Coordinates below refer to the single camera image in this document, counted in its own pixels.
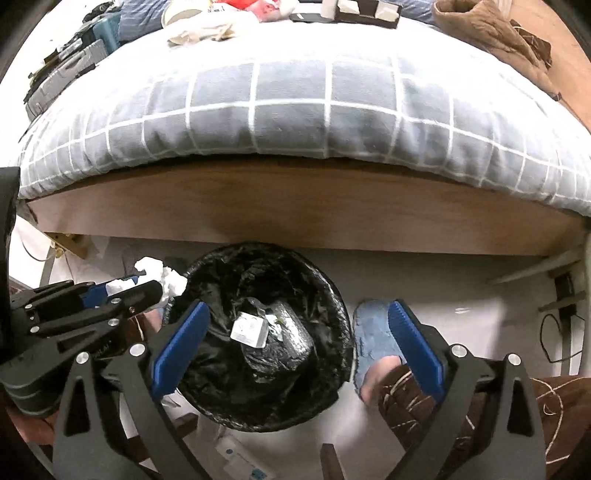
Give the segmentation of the teal suitcase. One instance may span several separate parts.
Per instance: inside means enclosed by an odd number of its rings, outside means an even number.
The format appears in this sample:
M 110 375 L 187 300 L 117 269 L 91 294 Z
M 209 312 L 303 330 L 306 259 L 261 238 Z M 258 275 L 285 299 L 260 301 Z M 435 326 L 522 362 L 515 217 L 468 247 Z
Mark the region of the teal suitcase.
M 118 27 L 121 12 L 106 12 L 82 25 L 79 33 L 85 46 L 101 40 L 108 55 L 120 46 Z

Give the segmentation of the white cardboard box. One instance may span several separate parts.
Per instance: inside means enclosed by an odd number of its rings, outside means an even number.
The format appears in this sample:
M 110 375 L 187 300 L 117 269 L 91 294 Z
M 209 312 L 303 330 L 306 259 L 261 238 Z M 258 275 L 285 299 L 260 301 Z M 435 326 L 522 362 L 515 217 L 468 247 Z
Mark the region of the white cardboard box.
M 255 349 L 266 347 L 269 324 L 266 318 L 240 312 L 230 331 L 231 340 Z

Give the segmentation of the red plastic bag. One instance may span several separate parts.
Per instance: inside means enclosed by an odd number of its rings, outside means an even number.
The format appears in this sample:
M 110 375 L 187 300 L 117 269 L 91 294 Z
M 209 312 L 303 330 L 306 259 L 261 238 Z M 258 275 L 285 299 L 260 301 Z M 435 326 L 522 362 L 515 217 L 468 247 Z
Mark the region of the red plastic bag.
M 274 22 L 287 19 L 300 5 L 297 0 L 219 0 L 238 10 L 252 13 L 259 22 Z

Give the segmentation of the brown fleece garment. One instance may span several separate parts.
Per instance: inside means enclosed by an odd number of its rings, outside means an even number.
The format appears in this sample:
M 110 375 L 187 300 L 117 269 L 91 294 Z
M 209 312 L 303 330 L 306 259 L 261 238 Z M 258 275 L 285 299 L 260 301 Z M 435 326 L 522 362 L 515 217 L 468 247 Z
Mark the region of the brown fleece garment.
M 447 35 L 510 65 L 553 100 L 562 99 L 548 74 L 552 66 L 551 44 L 508 20 L 495 1 L 435 1 L 432 14 Z

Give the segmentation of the wooden headboard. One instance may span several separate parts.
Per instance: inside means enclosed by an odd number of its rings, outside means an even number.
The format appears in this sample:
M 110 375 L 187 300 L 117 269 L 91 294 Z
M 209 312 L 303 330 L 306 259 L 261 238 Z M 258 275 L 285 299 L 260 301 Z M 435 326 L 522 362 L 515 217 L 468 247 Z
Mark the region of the wooden headboard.
M 541 0 L 515 0 L 510 17 L 551 44 L 549 77 L 561 103 L 590 130 L 590 60 L 557 13 Z

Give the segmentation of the white tissue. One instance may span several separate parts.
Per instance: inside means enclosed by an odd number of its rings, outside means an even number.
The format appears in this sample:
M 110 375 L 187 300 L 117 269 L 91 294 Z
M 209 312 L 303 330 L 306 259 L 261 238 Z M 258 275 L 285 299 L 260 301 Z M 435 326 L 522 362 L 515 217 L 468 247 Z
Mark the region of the white tissue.
M 126 279 L 114 279 L 105 284 L 108 297 L 119 295 L 133 287 L 148 283 L 157 282 L 161 287 L 161 296 L 157 302 L 152 303 L 147 310 L 163 308 L 166 303 L 183 294 L 188 280 L 174 269 L 165 266 L 164 262 L 152 257 L 143 257 L 137 260 L 134 265 L 135 273 Z

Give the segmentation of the black lined trash bin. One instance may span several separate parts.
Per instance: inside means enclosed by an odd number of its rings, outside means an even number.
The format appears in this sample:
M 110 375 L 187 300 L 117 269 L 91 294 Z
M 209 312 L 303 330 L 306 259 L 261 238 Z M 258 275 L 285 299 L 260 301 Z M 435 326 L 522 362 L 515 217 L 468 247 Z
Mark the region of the black lined trash bin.
M 164 320 L 200 300 L 204 340 L 178 385 L 212 421 L 245 432 L 280 431 L 337 402 L 353 369 L 353 332 L 331 279 L 300 253 L 242 242 L 195 260 Z

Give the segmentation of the blue striped duvet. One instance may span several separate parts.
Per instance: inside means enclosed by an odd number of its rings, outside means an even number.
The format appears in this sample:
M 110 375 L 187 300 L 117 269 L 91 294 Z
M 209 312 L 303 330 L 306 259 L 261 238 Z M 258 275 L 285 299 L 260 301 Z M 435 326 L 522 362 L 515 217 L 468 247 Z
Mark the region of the blue striped duvet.
M 134 41 L 163 28 L 166 10 L 173 10 L 182 18 L 207 12 L 211 5 L 228 5 L 238 10 L 252 11 L 260 21 L 287 18 L 296 8 L 297 1 L 123 1 L 118 26 L 121 43 Z

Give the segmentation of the blue slipper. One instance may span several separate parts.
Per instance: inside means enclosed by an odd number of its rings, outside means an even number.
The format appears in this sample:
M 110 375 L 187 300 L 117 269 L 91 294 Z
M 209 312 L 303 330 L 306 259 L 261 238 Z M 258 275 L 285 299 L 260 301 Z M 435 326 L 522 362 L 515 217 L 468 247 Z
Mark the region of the blue slipper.
M 386 377 L 406 363 L 388 319 L 389 303 L 363 300 L 353 312 L 356 369 L 353 376 L 360 399 L 370 404 Z

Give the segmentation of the grey checked bed cover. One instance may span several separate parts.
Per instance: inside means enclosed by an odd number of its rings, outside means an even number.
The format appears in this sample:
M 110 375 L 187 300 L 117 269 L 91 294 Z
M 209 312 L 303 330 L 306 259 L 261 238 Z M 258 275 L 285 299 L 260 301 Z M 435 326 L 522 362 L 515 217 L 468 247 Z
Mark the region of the grey checked bed cover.
M 590 135 L 510 66 L 413 20 L 126 44 L 19 144 L 19 195 L 191 154 L 346 157 L 590 212 Z

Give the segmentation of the yellow paper cup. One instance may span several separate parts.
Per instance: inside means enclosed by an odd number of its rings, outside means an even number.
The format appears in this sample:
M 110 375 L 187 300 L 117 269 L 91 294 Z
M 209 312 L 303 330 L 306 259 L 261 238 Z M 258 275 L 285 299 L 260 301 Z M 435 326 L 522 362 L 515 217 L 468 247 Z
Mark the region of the yellow paper cup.
M 211 7 L 211 0 L 169 0 L 161 14 L 161 25 L 165 28 L 179 20 L 191 18 Z

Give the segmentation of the grey hard suitcase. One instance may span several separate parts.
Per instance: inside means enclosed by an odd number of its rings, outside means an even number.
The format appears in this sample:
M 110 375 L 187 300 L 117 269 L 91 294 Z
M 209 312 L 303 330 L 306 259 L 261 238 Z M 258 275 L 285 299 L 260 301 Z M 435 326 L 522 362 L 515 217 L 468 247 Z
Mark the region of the grey hard suitcase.
M 98 39 L 69 55 L 49 73 L 42 74 L 24 98 L 28 119 L 33 121 L 44 113 L 72 82 L 93 70 L 107 56 L 104 42 Z

